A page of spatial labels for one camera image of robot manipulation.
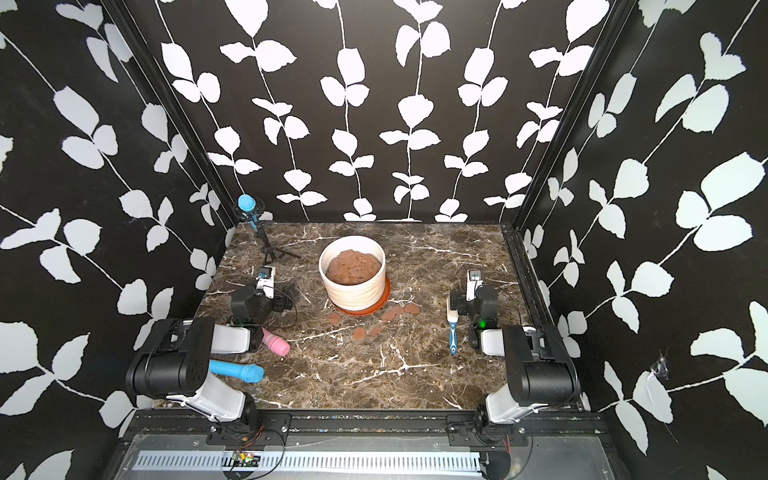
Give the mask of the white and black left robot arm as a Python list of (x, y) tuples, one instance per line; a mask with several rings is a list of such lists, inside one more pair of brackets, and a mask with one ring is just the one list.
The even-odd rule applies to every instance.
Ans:
[(290, 345), (264, 327), (270, 314), (294, 307), (295, 285), (278, 285), (271, 295), (264, 287), (247, 285), (233, 292), (234, 325), (211, 317), (164, 319), (156, 322), (128, 367), (129, 393), (176, 402), (214, 423), (239, 422), (255, 431), (262, 425), (251, 395), (225, 383), (224, 376), (258, 383), (264, 369), (213, 360), (213, 355), (255, 353), (264, 346), (285, 356)]

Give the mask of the blue silicone bottle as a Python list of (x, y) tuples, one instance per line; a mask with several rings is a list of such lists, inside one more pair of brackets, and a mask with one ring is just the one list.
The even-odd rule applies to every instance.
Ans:
[(236, 364), (219, 360), (210, 360), (209, 370), (213, 374), (236, 378), (248, 384), (261, 382), (265, 374), (264, 369), (256, 364)]

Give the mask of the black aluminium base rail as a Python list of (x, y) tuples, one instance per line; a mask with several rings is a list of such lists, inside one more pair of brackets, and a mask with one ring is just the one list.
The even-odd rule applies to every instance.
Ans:
[(542, 437), (596, 437), (610, 442), (602, 418), (573, 409), (544, 410), (518, 423), (496, 425), (477, 410), (297, 410), (263, 409), (261, 427), (250, 432), (234, 422), (219, 425), (185, 409), (141, 410), (130, 422), (124, 445), (141, 435), (191, 436), (204, 446), (280, 446), (301, 437), (318, 436), (374, 438), (427, 437), (446, 439), (451, 446), (501, 448), (505, 440), (515, 447)]

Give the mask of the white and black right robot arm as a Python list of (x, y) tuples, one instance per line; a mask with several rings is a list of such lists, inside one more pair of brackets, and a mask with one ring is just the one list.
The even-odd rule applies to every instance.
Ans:
[(454, 291), (446, 299), (450, 351), (458, 353), (458, 322), (469, 320), (469, 346), (505, 362), (505, 384), (487, 395), (474, 424), (513, 425), (542, 409), (571, 405), (582, 393), (574, 363), (557, 328), (499, 324), (498, 292), (481, 285), (472, 293)]

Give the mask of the small green circuit board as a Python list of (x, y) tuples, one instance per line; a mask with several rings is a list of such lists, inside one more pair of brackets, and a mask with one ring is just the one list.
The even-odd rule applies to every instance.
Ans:
[(234, 453), (231, 458), (230, 469), (235, 470), (238, 468), (255, 468), (259, 466), (260, 461), (261, 456), (254, 452)]

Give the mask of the pink silicone bottle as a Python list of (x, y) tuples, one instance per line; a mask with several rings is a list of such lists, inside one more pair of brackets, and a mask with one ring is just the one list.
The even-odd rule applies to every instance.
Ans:
[(271, 333), (266, 328), (262, 329), (261, 342), (274, 354), (285, 357), (290, 352), (289, 343), (274, 333)]

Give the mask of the terracotta saucer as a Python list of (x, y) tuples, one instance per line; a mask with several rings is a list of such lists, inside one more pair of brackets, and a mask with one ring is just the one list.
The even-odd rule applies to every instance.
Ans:
[(381, 309), (391, 293), (387, 275), (358, 285), (327, 285), (327, 295), (334, 307), (352, 316), (366, 316)]

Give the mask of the white ceramic pot with mud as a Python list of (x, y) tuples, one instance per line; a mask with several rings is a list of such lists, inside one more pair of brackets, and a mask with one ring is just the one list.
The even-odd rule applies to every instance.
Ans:
[(318, 260), (321, 280), (328, 284), (358, 285), (387, 275), (383, 248), (365, 236), (346, 236), (325, 247)]

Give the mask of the blue microphone on tripod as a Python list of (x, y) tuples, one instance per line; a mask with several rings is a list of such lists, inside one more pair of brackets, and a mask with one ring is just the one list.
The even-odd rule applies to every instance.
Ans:
[(270, 242), (265, 229), (266, 221), (263, 218), (265, 205), (260, 198), (245, 193), (241, 194), (237, 199), (237, 211), (239, 221), (249, 224), (256, 231), (257, 238), (262, 242), (261, 251), (264, 254), (265, 265), (273, 264), (286, 256), (300, 258), (300, 255)]

